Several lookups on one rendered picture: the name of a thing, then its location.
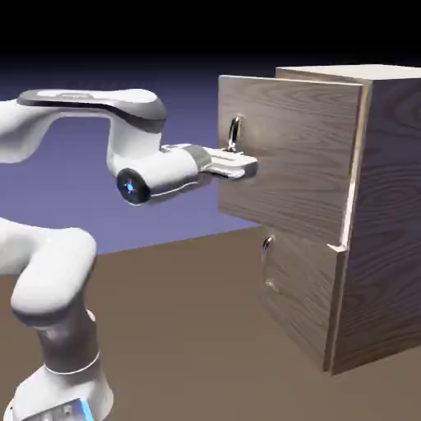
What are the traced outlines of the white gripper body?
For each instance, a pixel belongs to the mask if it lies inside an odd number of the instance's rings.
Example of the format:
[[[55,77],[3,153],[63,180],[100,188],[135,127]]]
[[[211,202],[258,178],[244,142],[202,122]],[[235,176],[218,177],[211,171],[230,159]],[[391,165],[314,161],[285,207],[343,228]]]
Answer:
[[[209,155],[210,163],[201,167],[201,173],[210,173],[233,180],[254,177],[257,173],[257,159],[243,152],[208,147],[204,147],[203,150]]]

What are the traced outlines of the large wooden cabinet door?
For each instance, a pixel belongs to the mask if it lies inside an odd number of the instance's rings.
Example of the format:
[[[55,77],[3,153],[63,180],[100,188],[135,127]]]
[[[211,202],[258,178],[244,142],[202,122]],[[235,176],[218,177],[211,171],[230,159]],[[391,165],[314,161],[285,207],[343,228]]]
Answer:
[[[241,119],[238,149],[252,178],[219,183],[219,208],[319,243],[344,242],[362,85],[220,76],[218,134]]]

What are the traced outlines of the small wooden cabinet door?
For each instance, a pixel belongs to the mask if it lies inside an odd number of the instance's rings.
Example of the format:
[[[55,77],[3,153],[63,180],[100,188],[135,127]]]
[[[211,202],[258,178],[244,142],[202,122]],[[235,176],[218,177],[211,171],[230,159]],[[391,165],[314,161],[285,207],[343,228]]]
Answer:
[[[274,242],[263,263],[267,311],[323,372],[331,365],[340,277],[347,247],[267,228]]]

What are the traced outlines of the wooden cabinet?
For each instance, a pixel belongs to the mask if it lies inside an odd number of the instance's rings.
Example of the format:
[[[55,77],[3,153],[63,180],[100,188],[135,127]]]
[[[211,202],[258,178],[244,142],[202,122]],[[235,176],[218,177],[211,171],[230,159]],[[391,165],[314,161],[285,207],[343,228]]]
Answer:
[[[278,67],[275,74],[363,86],[347,257],[326,372],[421,345],[421,67]]]

